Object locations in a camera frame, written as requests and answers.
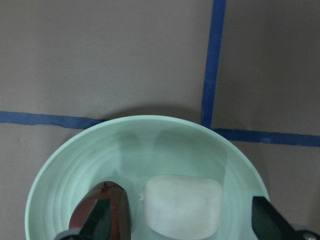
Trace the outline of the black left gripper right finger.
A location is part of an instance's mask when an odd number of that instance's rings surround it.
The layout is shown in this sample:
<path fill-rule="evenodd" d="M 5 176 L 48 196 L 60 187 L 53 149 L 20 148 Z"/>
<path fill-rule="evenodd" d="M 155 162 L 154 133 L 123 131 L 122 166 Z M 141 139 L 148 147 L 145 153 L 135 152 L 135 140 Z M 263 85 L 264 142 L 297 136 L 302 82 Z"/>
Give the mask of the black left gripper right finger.
<path fill-rule="evenodd" d="M 299 235 L 263 196 L 252 198 L 251 226 L 258 240 L 298 240 Z"/>

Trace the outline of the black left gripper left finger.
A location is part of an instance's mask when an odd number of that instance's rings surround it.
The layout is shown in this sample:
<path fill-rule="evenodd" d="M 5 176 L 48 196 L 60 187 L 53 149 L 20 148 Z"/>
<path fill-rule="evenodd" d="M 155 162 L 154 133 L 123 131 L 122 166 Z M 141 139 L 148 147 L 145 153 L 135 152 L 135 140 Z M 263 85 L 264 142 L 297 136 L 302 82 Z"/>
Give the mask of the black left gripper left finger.
<path fill-rule="evenodd" d="M 110 200 L 99 199 L 79 232 L 82 240 L 108 240 L 110 237 Z"/>

